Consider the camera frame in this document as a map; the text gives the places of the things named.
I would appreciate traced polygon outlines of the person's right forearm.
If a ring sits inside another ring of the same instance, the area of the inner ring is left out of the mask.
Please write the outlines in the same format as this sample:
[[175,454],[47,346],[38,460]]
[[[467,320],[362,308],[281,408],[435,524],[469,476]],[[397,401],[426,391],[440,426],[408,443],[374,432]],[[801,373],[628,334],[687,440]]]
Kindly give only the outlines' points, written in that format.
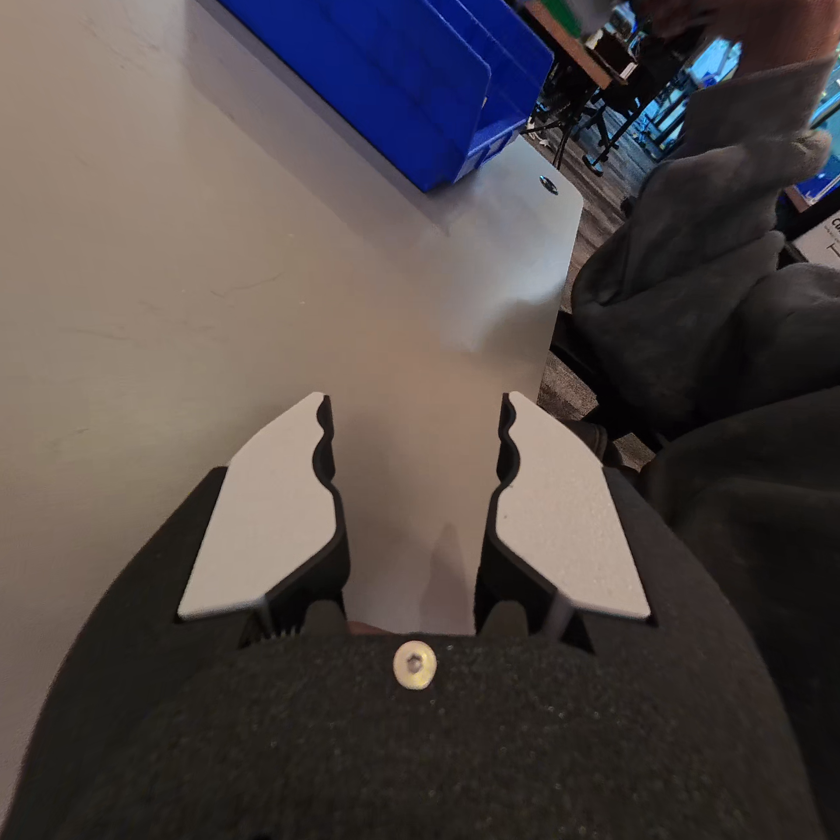
[[838,271],[778,267],[775,204],[831,141],[809,128],[833,59],[694,94],[685,140],[574,281],[574,325],[657,432],[838,386]]

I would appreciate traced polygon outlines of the person's right hand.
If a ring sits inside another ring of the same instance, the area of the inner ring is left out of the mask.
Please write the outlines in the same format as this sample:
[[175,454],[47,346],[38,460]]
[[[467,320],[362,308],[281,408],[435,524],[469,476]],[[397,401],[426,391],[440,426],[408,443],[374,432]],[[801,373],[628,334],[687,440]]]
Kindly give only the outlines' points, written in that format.
[[705,26],[740,43],[743,73],[833,57],[839,39],[838,1],[647,1],[634,9],[663,37]]

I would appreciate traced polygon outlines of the blue plastic bin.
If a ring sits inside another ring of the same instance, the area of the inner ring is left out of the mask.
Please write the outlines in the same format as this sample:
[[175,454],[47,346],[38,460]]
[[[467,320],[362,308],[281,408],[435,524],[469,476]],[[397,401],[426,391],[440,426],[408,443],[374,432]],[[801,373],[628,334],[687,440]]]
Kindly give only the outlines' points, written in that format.
[[512,143],[553,52],[502,1],[223,1],[423,193]]

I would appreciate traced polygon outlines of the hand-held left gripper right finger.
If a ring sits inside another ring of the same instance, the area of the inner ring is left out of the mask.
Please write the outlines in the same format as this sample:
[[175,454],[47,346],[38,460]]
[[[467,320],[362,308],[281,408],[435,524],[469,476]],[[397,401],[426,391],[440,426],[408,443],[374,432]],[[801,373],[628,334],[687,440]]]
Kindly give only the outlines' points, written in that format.
[[497,487],[474,596],[476,633],[501,603],[560,640],[583,615],[648,623],[652,608],[601,460],[519,392],[502,395]]

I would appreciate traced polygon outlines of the grey desk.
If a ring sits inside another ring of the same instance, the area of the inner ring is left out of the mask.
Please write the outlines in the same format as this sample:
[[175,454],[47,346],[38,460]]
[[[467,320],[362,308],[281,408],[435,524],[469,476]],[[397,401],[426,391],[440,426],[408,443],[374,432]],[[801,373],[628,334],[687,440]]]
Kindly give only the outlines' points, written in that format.
[[419,192],[216,2],[1,17],[5,812],[102,594],[311,392],[349,616],[471,632],[501,396],[537,398],[583,200],[525,140]]

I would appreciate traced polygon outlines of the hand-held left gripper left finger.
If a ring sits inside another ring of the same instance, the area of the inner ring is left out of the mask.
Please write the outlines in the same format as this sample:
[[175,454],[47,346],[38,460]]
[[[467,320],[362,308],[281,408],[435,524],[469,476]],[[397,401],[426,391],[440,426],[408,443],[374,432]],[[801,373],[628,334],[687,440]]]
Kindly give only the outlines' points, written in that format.
[[313,392],[229,461],[186,583],[184,622],[254,613],[267,635],[302,629],[315,602],[344,613],[350,545],[333,484],[333,413]]

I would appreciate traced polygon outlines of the dark wooden table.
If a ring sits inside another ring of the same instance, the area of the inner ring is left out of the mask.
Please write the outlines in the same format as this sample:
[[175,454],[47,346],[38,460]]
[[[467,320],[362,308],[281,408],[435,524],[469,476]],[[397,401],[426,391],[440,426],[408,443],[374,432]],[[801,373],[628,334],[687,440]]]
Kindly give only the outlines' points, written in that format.
[[597,89],[606,89],[616,84],[625,88],[629,82],[613,68],[607,65],[594,51],[585,46],[584,41],[576,38],[562,26],[561,21],[555,19],[544,2],[528,1],[524,9],[534,18],[551,38],[556,46],[571,58],[573,63],[583,70],[586,76],[594,82]]

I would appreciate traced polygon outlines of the green board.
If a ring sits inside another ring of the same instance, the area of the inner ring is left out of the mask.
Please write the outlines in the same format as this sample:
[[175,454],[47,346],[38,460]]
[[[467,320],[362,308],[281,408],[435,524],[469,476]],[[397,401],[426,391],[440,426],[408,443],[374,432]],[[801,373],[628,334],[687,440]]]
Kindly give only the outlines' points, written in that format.
[[556,21],[573,38],[580,39],[583,33],[581,18],[569,1],[541,1],[552,19]]

